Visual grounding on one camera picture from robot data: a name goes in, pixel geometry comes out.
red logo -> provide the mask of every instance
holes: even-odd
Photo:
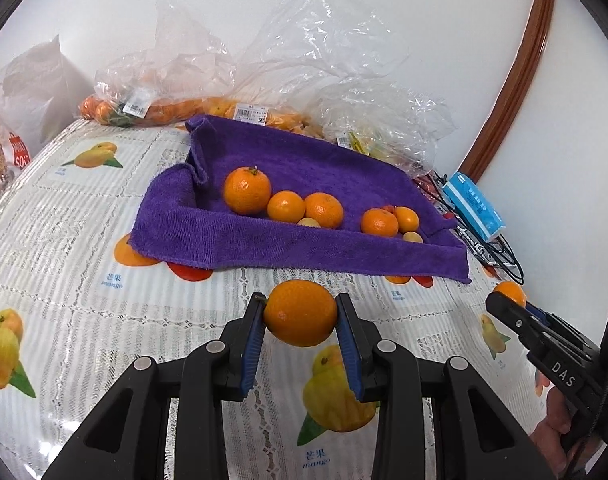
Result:
[[[10,145],[12,146],[15,155],[15,166],[20,168],[20,170],[23,170],[30,162],[30,155],[28,154],[26,144],[23,143],[20,136],[17,136],[12,132],[10,132],[9,135]]]

brown wooden molding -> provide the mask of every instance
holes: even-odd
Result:
[[[524,102],[546,44],[555,0],[533,0],[522,44],[478,138],[460,166],[477,182],[497,153]]]

white wall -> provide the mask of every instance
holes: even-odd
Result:
[[[599,344],[608,314],[608,43],[556,0],[542,63],[480,187],[508,225],[526,293]]]
[[[281,0],[184,0],[232,53]],[[455,170],[491,110],[520,44],[532,0],[363,0],[402,32],[412,57],[397,74],[409,88],[441,95],[459,130],[442,140],[437,166]],[[152,46],[155,0],[24,0],[0,33],[0,66],[60,35],[75,100],[97,68]]]

human hand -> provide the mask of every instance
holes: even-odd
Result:
[[[530,434],[530,439],[538,447],[540,453],[544,455],[553,473],[558,477],[564,473],[580,446],[580,442],[577,442],[568,454],[562,449],[560,436],[568,433],[570,429],[571,414],[566,407],[564,394],[557,388],[551,388],[546,397],[546,416]],[[591,436],[580,459],[577,461],[577,467],[584,467],[600,447],[600,444],[599,437]]]

blue gripper pad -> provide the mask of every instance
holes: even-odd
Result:
[[[357,344],[353,331],[343,306],[337,302],[337,325],[335,325],[337,338],[340,342],[341,358],[343,359],[348,385],[357,400],[361,400],[364,387],[361,381],[361,358],[357,351]]]
[[[258,308],[255,312],[251,332],[244,348],[244,355],[242,356],[241,390],[244,397],[247,396],[255,383],[255,374],[257,373],[257,365],[260,361],[264,332],[266,332],[266,325],[263,322],[263,308]]]

